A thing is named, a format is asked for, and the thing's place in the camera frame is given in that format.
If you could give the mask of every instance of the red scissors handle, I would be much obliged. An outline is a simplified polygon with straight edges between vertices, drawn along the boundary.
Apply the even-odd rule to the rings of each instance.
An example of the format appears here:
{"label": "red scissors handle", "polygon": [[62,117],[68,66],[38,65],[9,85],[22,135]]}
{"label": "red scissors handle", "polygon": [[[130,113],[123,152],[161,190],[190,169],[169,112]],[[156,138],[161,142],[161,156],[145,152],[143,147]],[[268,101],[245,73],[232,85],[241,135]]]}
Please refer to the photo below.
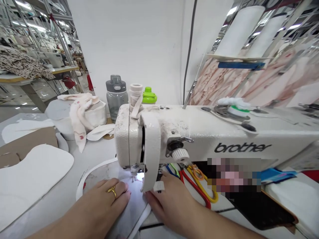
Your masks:
{"label": "red scissors handle", "polygon": [[186,180],[192,185],[193,188],[195,188],[195,190],[199,193],[199,195],[204,199],[204,201],[206,203],[206,207],[210,210],[211,209],[210,201],[205,196],[203,191],[201,191],[201,189],[187,176],[187,174],[185,173],[184,170],[179,171],[179,176],[180,176],[180,180],[183,182],[183,184],[185,184],[183,176],[186,178]]}

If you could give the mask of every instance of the water bottle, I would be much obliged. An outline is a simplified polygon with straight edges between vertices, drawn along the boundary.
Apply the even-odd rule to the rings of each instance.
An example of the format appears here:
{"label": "water bottle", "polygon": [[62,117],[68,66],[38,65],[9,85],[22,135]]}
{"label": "water bottle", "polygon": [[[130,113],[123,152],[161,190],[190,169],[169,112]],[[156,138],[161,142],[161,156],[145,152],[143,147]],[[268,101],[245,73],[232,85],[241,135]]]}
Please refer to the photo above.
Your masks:
{"label": "water bottle", "polygon": [[123,104],[129,103],[129,96],[126,92],[126,83],[119,75],[111,75],[111,80],[106,83],[106,100],[109,106],[111,119],[115,123],[119,108]]}

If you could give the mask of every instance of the white sewing machine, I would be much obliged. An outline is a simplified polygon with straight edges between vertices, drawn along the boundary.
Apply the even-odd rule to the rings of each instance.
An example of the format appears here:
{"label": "white sewing machine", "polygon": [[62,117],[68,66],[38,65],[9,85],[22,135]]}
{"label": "white sewing machine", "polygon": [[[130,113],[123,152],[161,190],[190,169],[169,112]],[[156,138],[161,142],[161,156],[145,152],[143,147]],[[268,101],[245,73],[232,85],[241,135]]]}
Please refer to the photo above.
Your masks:
{"label": "white sewing machine", "polygon": [[263,107],[238,117],[221,106],[144,107],[136,120],[122,105],[115,124],[118,161],[144,171],[143,192],[153,189],[160,164],[261,158],[261,170],[284,169],[319,154],[319,119],[299,109]]}
{"label": "white sewing machine", "polygon": [[33,57],[36,60],[48,60],[54,68],[60,68],[64,66],[62,55],[60,53],[29,51],[27,55]]}

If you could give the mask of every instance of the red object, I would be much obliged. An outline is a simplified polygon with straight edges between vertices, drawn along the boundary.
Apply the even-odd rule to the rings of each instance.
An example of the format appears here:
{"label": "red object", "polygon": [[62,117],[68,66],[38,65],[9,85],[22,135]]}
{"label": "red object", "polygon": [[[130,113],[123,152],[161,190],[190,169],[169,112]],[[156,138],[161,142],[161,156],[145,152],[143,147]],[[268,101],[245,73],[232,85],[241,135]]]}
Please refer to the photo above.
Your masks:
{"label": "red object", "polygon": [[87,83],[88,83],[88,85],[89,85],[89,90],[90,90],[90,91],[94,91],[94,90],[93,90],[93,85],[92,85],[92,81],[91,81],[90,75],[88,74],[88,75],[86,76],[86,78],[87,78]]}
{"label": "red object", "polygon": [[69,77],[69,75],[64,75],[62,82],[68,89],[72,89],[75,86],[75,82]]}
{"label": "red object", "polygon": [[205,203],[206,203],[206,207],[210,210],[211,209],[211,204],[210,201],[208,200],[208,198],[205,196],[205,194],[201,191],[201,189],[193,182],[193,180],[191,180],[187,174],[185,173],[184,170],[179,171],[179,176],[180,176],[180,180],[184,183],[184,179],[183,176],[186,178],[186,180],[192,185],[193,188],[195,188],[195,190],[199,193],[199,195],[204,199]]}
{"label": "red object", "polygon": [[307,170],[302,173],[319,183],[319,170]]}

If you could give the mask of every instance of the green bottle cap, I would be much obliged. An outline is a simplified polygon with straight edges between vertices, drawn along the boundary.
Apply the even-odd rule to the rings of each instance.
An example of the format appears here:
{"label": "green bottle cap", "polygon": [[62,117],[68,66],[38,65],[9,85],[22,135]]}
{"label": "green bottle cap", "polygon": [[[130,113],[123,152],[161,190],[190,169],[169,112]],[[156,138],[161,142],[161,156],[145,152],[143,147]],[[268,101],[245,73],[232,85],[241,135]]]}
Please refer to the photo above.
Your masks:
{"label": "green bottle cap", "polygon": [[154,104],[157,101],[157,96],[152,92],[151,87],[145,87],[145,91],[143,92],[143,101],[145,104]]}

